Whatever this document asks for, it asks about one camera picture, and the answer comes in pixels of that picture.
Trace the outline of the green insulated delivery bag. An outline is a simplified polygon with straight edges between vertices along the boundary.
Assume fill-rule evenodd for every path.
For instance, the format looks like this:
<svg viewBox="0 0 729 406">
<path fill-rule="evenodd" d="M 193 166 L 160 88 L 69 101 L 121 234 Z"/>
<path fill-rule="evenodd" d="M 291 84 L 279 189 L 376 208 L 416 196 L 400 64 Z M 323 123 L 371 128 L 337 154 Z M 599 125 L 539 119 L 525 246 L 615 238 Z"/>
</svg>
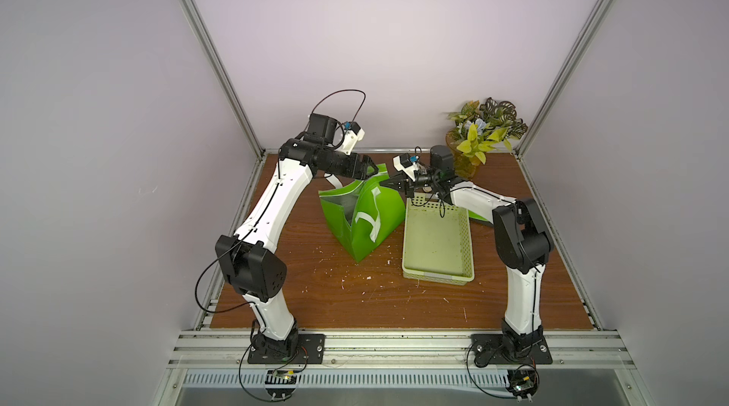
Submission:
<svg viewBox="0 0 729 406">
<path fill-rule="evenodd" d="M 381 186 L 388 178 L 387 165 L 378 164 L 368 180 L 318 193 L 328 228 L 355 263 L 372 254 L 406 219 L 400 193 Z"/>
</svg>

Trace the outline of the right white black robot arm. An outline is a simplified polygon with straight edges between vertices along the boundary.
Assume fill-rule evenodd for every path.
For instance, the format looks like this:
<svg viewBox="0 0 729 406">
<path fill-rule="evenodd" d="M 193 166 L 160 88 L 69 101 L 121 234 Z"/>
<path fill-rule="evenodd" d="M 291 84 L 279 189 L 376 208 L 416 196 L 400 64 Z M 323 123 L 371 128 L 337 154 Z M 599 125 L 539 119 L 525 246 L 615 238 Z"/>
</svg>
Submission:
<svg viewBox="0 0 729 406">
<path fill-rule="evenodd" d="M 445 204 L 490 218 L 495 250 L 507 269 L 502 346 L 514 359 L 524 358 L 537 349 L 543 341 L 542 279 L 554 250 L 554 239 L 535 200 L 506 197 L 455 174 L 435 170 L 398 172 L 383 181 L 382 186 L 407 197 L 412 197 L 417 189 L 429 187 Z"/>
</svg>

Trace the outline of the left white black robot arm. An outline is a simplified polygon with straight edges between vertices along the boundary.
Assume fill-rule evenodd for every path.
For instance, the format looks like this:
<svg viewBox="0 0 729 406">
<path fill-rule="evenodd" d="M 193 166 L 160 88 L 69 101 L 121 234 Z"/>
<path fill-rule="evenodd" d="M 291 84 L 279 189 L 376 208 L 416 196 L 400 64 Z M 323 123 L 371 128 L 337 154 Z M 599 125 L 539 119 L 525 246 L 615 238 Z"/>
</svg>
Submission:
<svg viewBox="0 0 729 406">
<path fill-rule="evenodd" d="M 254 311 L 257 343 L 284 357 L 298 347 L 298 329 L 283 293 L 287 266 L 275 250 L 298 198 L 317 172 L 367 180 L 378 167 L 368 155 L 343 152 L 325 140 L 291 138 L 280 148 L 271 181 L 243 225 L 216 242 L 225 281 Z"/>
</svg>

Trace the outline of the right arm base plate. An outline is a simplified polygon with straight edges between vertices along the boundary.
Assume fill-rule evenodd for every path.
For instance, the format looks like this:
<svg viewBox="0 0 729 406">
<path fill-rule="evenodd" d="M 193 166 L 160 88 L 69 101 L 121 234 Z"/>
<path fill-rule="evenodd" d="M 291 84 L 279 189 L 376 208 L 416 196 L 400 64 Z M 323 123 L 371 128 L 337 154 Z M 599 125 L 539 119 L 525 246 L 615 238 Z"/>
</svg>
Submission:
<svg viewBox="0 0 729 406">
<path fill-rule="evenodd" d="M 478 368 L 498 364 L 554 363 L 548 343 L 539 332 L 516 337 L 506 334 L 476 333 L 472 334 L 470 339 L 474 364 Z"/>
</svg>

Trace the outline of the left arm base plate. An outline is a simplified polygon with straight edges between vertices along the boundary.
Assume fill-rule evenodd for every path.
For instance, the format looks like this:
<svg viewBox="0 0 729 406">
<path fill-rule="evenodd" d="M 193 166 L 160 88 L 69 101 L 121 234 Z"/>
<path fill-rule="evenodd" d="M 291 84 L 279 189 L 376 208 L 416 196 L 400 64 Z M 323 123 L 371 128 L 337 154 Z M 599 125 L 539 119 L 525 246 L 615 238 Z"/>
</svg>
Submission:
<svg viewBox="0 0 729 406">
<path fill-rule="evenodd" d="M 247 356 L 248 364 L 321 364 L 326 348 L 326 335 L 297 333 L 283 341 L 257 333 Z"/>
</svg>

